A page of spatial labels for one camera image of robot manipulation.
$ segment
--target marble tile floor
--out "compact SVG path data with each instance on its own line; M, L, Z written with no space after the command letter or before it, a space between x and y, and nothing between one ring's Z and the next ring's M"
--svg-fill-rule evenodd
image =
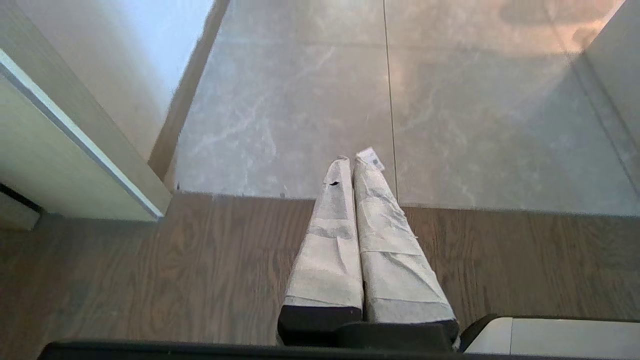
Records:
M620 0L232 0L182 130L191 192L315 198L373 146L402 204L640 215L580 55Z

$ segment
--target tile grout line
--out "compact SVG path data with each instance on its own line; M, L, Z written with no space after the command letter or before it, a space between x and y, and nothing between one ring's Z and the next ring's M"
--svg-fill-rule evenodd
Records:
M549 21L549 26L551 27L551 31L556 36L556 40L558 41L558 44L560 44L560 48L563 50L564 57L569 62L569 67L571 68L571 72L575 76L575 79L578 81L578 85L580 86L580 89L582 90L582 93L586 96L587 102L591 106L591 110L593 110L593 113L594 113L594 115L596 117L598 125L600 125L600 129L604 132L605 137L609 141L609 145L611 146L611 148L613 149L613 152L615 153L616 157L618 158L618 163L620 163L620 165L622 166L622 171L625 173L625 176L627 177L627 180L631 183L631 187L634 190L634 193L636 194L636 198L640 198L640 189L636 186L636 183L634 182L634 179L631 176L631 174L629 174L629 170L627 168L627 164L625 163L624 160L622 160L622 155L620 154L620 151L618 150L618 146L616 146L616 142L613 140L609 130L604 125L604 121L602 120L602 116L600 115L600 112L598 111L598 109L597 109L597 107L596 107L596 105L594 103L594 100L591 98L591 95L587 91L587 86L584 84L582 76L580 75L577 67L574 66L572 59L569 57L568 50L567 50L567 48L566 48L566 46L564 44L564 41L563 41L562 37L560 36L560 33L558 32L558 30L556 28L556 25L554 24L553 20L551 19L551 15L549 15L549 13L548 13L546 8L545 8L544 14L546 15L546 18ZM591 65L588 62L588 59L586 58L586 53L584 52L584 50L582 51L582 54L580 56L585 56L585 60L587 60L587 65L589 65L589 66ZM595 74L595 71L593 71L593 69L591 67L588 70L591 70L591 72L592 72L591 75L593 75L597 81L600 81L600 79L598 78L597 74ZM618 112L618 107L613 103L612 99L610 98L610 96L607 93L607 91L604 88L604 86L602 86L601 83L599 83L597 85L600 86L601 91L605 95L605 98L606 98L605 100L607 102L609 102L610 105L612 106L612 108L614 109L614 113L616 114L616 117L618 118L618 121L621 122L623 128L626 129L626 126L624 124L624 120L620 117L620 113ZM629 137L633 140L633 137L630 136L630 133L629 133L628 129L627 129L627 135L629 135Z
M382 15L385 21L385 49L387 50L387 84L389 85L389 112L391 115L391 148L394 151L394 181L396 186L396 201L399 202L398 194L398 171L396 161L396 132L394 130L394 105L391 98L391 65L389 64L389 36L387 33L387 2L382 0Z

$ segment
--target sticker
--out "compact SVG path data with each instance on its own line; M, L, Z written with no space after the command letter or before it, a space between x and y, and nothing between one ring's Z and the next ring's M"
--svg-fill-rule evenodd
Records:
M380 171L384 171L385 169L385 166L382 165L382 161L380 161L380 158L378 157L376 152L373 151L372 147L368 147L363 151L360 151L358 154L356 154L356 157L362 159L364 162L366 162L369 165L375 166Z

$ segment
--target long wrapped item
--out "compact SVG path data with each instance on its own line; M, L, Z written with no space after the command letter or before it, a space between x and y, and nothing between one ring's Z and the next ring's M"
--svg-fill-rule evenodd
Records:
M362 319L362 269L356 231L351 166L335 160L316 199L307 235L293 265L278 319L286 345L296 338L327 343L327 334Z
M354 186L366 320L438 322L454 341L453 309L382 173L357 158Z

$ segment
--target wooden floor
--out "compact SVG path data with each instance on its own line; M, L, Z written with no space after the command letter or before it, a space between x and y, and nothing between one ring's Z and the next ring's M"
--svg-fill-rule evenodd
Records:
M177 194L159 224L0 232L0 358L69 337L274 344L313 202ZM640 219L405 209L464 328L487 313L640 319Z

